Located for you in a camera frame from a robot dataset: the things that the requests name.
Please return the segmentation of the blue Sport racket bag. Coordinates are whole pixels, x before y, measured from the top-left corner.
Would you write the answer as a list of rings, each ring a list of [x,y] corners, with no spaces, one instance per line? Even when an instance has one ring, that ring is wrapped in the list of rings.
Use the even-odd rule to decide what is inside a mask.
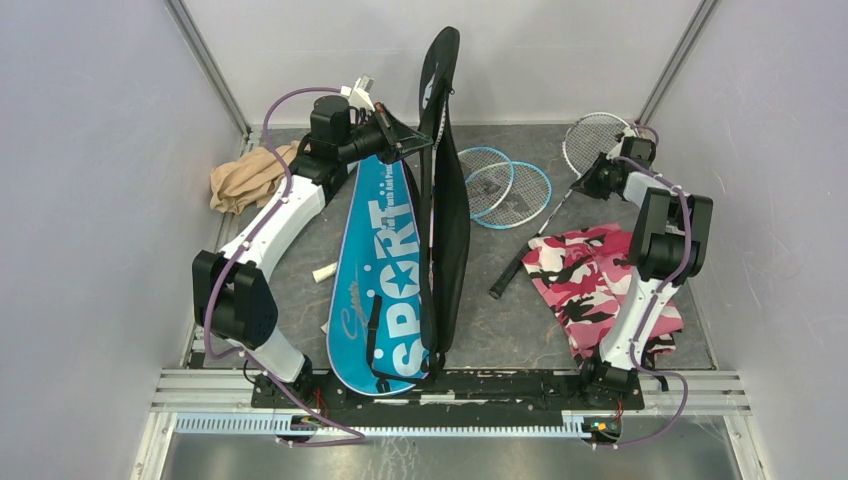
[[[360,161],[327,323],[332,370],[350,390],[386,397],[426,376],[420,239],[404,163]]]

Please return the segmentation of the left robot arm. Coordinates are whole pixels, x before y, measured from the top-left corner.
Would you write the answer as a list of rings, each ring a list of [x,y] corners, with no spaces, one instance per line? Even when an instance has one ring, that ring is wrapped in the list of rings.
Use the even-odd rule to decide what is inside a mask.
[[[352,168],[360,179],[377,166],[405,174],[404,159],[430,152],[433,138],[396,119],[380,102],[348,87],[319,88],[311,130],[271,200],[245,231],[217,252],[202,250],[192,263],[196,323],[241,349],[269,378],[290,407],[314,394],[311,362],[277,327],[279,310],[268,286],[276,265],[297,235],[344,184]]]

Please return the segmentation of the white badminton racket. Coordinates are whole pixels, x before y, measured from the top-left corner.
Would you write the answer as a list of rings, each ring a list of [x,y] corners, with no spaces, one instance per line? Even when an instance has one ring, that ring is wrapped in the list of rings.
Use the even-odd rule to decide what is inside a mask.
[[[626,137],[639,136],[639,127],[635,123],[609,112],[592,112],[579,118],[565,133],[563,158],[576,177],[580,178],[600,154],[619,153],[620,144]],[[529,251],[529,243],[525,243],[510,260],[488,290],[492,298],[501,298]]]

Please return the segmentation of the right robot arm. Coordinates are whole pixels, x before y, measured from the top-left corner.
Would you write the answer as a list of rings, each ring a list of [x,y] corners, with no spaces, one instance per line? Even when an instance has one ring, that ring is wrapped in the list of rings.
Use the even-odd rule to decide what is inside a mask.
[[[662,309],[706,260],[714,201],[651,170],[655,157],[654,141],[624,135],[571,186],[594,199],[617,194],[639,208],[625,300],[577,382],[580,400],[591,408],[624,399],[638,388],[643,353]]]

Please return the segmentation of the black Crossway racket bag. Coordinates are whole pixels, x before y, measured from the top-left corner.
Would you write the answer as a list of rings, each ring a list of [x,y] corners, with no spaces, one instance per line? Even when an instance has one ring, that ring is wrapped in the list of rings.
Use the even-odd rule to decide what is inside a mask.
[[[449,109],[459,48],[459,30],[444,27],[425,55],[419,86],[419,131],[434,141],[420,153],[415,210],[421,240],[421,341],[426,352],[422,383],[437,378],[451,349],[469,255],[469,200]]]

